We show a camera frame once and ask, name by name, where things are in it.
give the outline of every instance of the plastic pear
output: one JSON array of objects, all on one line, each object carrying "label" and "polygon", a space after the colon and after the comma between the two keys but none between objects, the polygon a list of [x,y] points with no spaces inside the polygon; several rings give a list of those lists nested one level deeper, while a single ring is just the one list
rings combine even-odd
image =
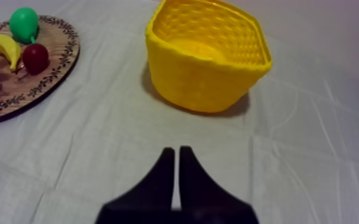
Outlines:
[{"label": "plastic pear", "polygon": [[21,43],[35,43],[38,15],[31,8],[19,8],[10,18],[10,31]]}]

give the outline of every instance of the yellow banana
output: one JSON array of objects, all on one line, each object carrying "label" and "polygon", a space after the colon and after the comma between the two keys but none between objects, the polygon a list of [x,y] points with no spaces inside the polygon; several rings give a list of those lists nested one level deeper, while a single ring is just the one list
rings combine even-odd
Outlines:
[{"label": "yellow banana", "polygon": [[11,63],[10,69],[15,71],[21,56],[21,48],[18,43],[13,38],[0,34],[0,54],[4,54]]}]

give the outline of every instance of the red apple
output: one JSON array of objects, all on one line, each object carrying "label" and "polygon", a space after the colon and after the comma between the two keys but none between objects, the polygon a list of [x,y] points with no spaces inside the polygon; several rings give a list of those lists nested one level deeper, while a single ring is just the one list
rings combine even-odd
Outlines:
[{"label": "red apple", "polygon": [[33,43],[22,53],[22,62],[29,74],[39,74],[49,66],[49,53],[43,45]]}]

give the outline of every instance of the white sheet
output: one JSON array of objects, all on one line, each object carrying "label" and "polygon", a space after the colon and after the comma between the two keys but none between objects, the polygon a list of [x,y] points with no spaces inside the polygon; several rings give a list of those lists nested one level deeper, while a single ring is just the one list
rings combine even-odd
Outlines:
[{"label": "white sheet", "polygon": [[27,5],[81,38],[67,80],[0,123],[0,224],[93,223],[180,145],[261,223],[359,223],[359,80],[267,36],[274,67],[249,97],[221,116],[177,110],[148,79],[143,31],[157,4],[0,0],[0,21]]}]

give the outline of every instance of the plastic basket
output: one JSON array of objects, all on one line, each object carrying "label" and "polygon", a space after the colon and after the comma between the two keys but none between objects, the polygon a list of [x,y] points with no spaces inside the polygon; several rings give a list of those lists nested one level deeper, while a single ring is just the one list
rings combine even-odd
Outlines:
[{"label": "plastic basket", "polygon": [[194,111],[225,110],[272,66],[258,21],[219,0],[163,0],[146,44],[156,90]]}]

